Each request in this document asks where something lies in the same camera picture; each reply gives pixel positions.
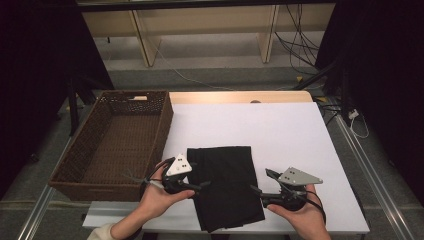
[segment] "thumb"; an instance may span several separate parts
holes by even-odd
[[[189,198],[189,197],[191,197],[193,195],[194,195],[194,191],[193,190],[181,191],[179,193],[175,193],[175,194],[172,194],[171,195],[172,202],[173,203],[176,203],[176,202],[182,201],[184,199],[187,199],[187,198]]]
[[[277,215],[280,215],[281,217],[283,217],[285,219],[288,219],[288,217],[290,216],[290,211],[287,210],[287,209],[285,209],[285,208],[283,208],[283,207],[281,207],[281,206],[278,206],[278,205],[275,205],[275,204],[269,204],[267,206],[267,208],[271,212],[273,212],[273,213],[275,213]]]

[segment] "white table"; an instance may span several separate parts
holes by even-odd
[[[363,234],[369,228],[336,154],[318,107],[301,103],[173,104],[174,117],[163,159],[186,154],[187,148],[251,146],[259,188],[277,193],[277,182],[265,168],[284,172],[296,167],[324,183],[316,185],[331,234]],[[83,226],[117,222],[137,203],[93,202]],[[264,209],[265,220],[214,233],[290,234],[283,218]],[[179,202],[144,231],[200,233],[192,200]]]

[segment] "folded t-shirt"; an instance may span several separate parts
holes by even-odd
[[[190,148],[187,159],[196,163],[189,183],[211,182],[194,197],[202,230],[213,232],[265,219],[261,200],[250,188],[258,186],[250,147]]]

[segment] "beige sleeve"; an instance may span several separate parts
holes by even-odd
[[[114,223],[109,223],[103,225],[99,228],[95,228],[90,236],[88,236],[87,240],[116,240],[110,235],[110,229]]]

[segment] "basket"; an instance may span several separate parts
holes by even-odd
[[[166,91],[104,91],[49,180],[73,201],[139,201],[161,161],[173,110]]]

